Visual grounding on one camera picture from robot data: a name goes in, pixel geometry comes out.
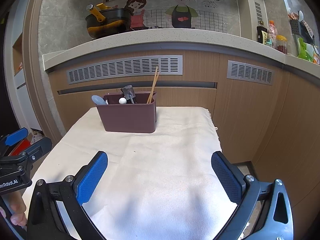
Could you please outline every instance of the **food jar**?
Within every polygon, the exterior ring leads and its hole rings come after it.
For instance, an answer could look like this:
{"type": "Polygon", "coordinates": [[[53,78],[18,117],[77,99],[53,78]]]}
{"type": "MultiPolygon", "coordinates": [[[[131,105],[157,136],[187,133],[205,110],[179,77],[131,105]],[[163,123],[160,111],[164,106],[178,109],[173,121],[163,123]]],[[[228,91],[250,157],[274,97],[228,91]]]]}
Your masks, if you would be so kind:
{"type": "Polygon", "coordinates": [[[276,36],[276,50],[279,50],[280,52],[284,54],[288,54],[287,51],[287,38],[282,35],[276,36]]]}

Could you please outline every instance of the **metal screw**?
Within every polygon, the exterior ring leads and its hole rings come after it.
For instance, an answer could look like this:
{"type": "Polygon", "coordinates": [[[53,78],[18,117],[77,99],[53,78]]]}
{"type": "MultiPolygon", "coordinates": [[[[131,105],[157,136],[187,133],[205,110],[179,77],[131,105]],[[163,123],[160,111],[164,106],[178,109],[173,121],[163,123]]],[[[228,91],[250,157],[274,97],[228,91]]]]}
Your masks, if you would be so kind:
{"type": "Polygon", "coordinates": [[[254,176],[252,176],[252,175],[247,175],[247,176],[245,176],[246,178],[247,178],[247,180],[248,181],[254,181],[254,176]]]}
{"type": "Polygon", "coordinates": [[[40,179],[40,180],[37,181],[37,185],[38,186],[41,186],[42,184],[43,184],[43,179],[40,179]]]}
{"type": "Polygon", "coordinates": [[[71,181],[73,181],[73,176],[72,175],[66,176],[66,182],[71,182],[71,181]]]}
{"type": "Polygon", "coordinates": [[[282,180],[280,180],[280,179],[276,179],[276,184],[278,184],[278,185],[283,185],[283,182],[282,182],[282,180]]]}

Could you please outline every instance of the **backsplash mural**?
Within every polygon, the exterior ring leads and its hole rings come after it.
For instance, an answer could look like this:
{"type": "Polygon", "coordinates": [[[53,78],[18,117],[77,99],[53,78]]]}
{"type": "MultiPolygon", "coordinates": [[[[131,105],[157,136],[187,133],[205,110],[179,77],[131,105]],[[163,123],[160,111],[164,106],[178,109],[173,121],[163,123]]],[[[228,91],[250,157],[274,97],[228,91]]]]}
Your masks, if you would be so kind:
{"type": "Polygon", "coordinates": [[[132,11],[131,28],[196,28],[240,36],[237,0],[93,0],[132,11]]]}

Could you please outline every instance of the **finger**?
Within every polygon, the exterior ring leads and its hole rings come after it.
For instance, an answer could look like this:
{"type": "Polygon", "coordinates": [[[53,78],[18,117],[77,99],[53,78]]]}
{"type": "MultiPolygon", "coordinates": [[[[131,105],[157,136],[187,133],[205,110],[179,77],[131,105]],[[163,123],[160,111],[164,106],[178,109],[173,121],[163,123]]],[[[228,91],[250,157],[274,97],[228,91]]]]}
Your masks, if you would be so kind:
{"type": "Polygon", "coordinates": [[[21,227],[24,227],[26,224],[27,224],[27,218],[26,218],[26,215],[23,213],[22,214],[22,220],[20,223],[18,223],[18,226],[21,226],[21,227]]]}
{"type": "Polygon", "coordinates": [[[26,225],[26,215],[24,213],[15,213],[10,217],[11,223],[19,226],[26,225]]]}
{"type": "Polygon", "coordinates": [[[4,218],[6,217],[5,211],[2,207],[0,207],[0,213],[4,218]]]}
{"type": "Polygon", "coordinates": [[[9,205],[16,213],[23,213],[27,210],[27,207],[22,199],[20,192],[14,191],[9,193],[9,205]]]}

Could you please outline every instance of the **white countertop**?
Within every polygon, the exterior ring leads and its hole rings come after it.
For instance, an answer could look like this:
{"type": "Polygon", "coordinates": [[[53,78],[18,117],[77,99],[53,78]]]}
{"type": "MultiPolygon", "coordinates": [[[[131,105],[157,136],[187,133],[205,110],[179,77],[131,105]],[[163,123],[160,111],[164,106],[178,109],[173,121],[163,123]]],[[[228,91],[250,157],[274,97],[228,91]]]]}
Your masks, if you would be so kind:
{"type": "Polygon", "coordinates": [[[45,54],[43,55],[44,69],[47,70],[73,58],[105,49],[157,42],[188,42],[239,49],[273,59],[320,78],[319,65],[297,57],[285,55],[256,41],[227,33],[173,28],[142,30],[116,34],[81,44],[74,48],[62,51],[61,53],[53,52],[45,54]]]}

